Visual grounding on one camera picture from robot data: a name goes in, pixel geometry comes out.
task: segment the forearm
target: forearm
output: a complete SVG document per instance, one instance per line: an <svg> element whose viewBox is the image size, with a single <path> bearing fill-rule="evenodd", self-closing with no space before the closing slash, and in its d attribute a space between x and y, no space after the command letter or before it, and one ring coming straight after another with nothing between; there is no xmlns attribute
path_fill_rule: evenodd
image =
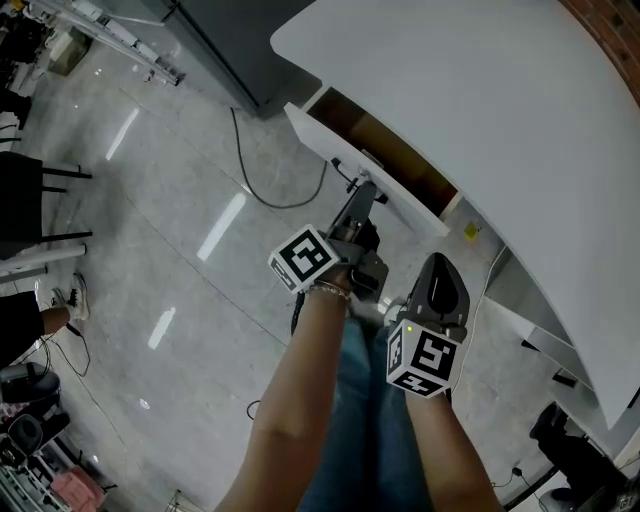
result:
<svg viewBox="0 0 640 512"><path fill-rule="evenodd" d="M346 307L337 295L309 294L260 402L255 430L322 444L333 405Z"/></svg>
<svg viewBox="0 0 640 512"><path fill-rule="evenodd" d="M407 408L436 512L502 510L482 461L444 394L424 400L407 393Z"/></svg>

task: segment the black chair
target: black chair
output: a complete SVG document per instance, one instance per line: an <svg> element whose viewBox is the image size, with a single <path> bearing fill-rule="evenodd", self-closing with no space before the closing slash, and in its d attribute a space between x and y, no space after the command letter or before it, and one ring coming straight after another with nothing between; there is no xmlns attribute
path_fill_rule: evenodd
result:
<svg viewBox="0 0 640 512"><path fill-rule="evenodd" d="M64 188L44 185L44 175L91 179L79 165L43 162L10 151L0 153L0 241L15 242L17 247L30 247L46 242L85 238L91 231L64 235L42 234L42 193L66 193Z"/></svg>

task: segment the bracelet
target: bracelet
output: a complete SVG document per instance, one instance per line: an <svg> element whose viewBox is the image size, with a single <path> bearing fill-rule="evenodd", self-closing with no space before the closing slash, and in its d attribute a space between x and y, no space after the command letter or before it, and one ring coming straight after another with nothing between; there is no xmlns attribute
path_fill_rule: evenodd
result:
<svg viewBox="0 0 640 512"><path fill-rule="evenodd" d="M316 290L320 292L332 293L333 295L338 295L347 302L351 302L351 295L335 284L317 280L313 285L311 285L309 290L307 290L307 293L311 293Z"/></svg>

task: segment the human arm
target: human arm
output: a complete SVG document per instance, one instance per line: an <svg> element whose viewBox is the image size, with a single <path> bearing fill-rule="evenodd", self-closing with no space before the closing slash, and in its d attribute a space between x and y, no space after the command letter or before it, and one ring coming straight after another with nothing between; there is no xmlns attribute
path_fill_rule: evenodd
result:
<svg viewBox="0 0 640 512"><path fill-rule="evenodd" d="M406 393L406 400L435 511L503 510L445 395L425 400Z"/></svg>
<svg viewBox="0 0 640 512"><path fill-rule="evenodd" d="M327 437L346 308L338 295L308 294L260 402L240 472L217 510L297 508Z"/></svg>

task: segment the yellow sticker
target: yellow sticker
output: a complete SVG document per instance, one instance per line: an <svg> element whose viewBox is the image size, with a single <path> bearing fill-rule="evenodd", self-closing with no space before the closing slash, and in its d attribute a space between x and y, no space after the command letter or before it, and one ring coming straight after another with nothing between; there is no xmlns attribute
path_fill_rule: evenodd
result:
<svg viewBox="0 0 640 512"><path fill-rule="evenodd" d="M478 238L478 228L473 222L469 222L467 227L464 228L464 237L469 242L475 242L476 238Z"/></svg>

